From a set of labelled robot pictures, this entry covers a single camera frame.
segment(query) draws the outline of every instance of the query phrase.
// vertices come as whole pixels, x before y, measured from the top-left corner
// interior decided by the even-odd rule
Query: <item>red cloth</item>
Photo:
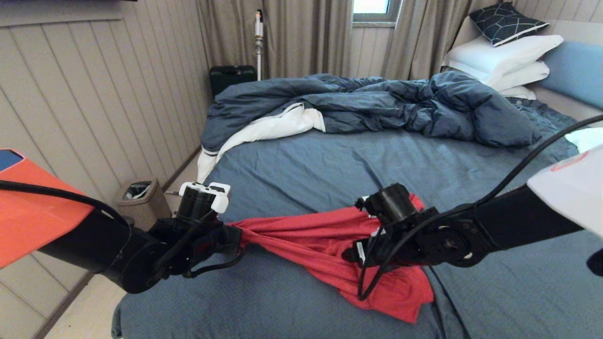
[[[423,203],[412,196],[413,203]],[[409,323],[416,323],[419,308],[434,301],[434,293],[420,267],[400,267],[386,273],[370,296],[356,296],[360,268],[343,260],[341,254],[354,240],[370,236],[379,228],[377,218],[369,218],[356,208],[294,217],[255,218],[234,223],[243,229],[243,245],[253,242],[268,251],[306,267],[311,275],[335,286],[350,303],[375,309]],[[378,267],[367,269],[368,286]]]

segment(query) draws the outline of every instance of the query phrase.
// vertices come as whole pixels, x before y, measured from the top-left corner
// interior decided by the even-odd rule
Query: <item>baseboard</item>
[[[185,168],[189,165],[189,163],[191,163],[191,161],[195,160],[195,157],[199,154],[200,151],[201,151],[201,145],[199,145],[199,147],[197,147],[195,149],[195,151],[186,159],[186,161],[182,164],[182,166],[178,167],[176,172],[171,177],[168,178],[168,181],[166,181],[163,184],[163,186],[161,186],[161,189],[163,192],[168,190],[168,188],[174,183],[174,181],[180,176],[180,174],[182,174],[182,171],[185,170]]]
[[[46,322],[44,323],[42,328],[40,328],[38,333],[36,333],[36,335],[34,336],[34,339],[43,339],[46,334],[50,332],[52,327],[54,327],[54,325],[57,323],[63,313],[67,311],[69,305],[71,305],[75,298],[82,292],[82,290],[84,290],[84,287],[88,285],[92,277],[94,277],[94,273],[92,272],[86,272],[86,274],[84,274],[80,281],[75,284],[73,289],[69,293],[67,293],[67,296],[63,299],[61,304],[59,304],[57,309],[55,309],[51,316],[46,319]]]

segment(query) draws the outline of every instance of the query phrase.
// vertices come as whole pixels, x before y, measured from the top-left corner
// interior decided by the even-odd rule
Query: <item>dark patterned pillow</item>
[[[534,35],[548,25],[523,16],[510,2],[476,10],[469,17],[494,47]]]

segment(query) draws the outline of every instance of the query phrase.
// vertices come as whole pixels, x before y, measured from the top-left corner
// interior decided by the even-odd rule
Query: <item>wood panel wall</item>
[[[352,28],[351,77],[381,75],[385,51],[393,33],[393,27]]]
[[[118,21],[0,28],[0,147],[111,203],[165,183],[210,104],[196,1],[122,2]],[[0,270],[0,338],[31,338],[84,270],[42,253]]]
[[[602,0],[514,0],[513,4],[521,14],[537,19],[603,22]]]

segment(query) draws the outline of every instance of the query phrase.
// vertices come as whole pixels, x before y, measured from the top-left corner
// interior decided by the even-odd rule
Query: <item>window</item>
[[[354,22],[395,22],[401,0],[354,0]]]

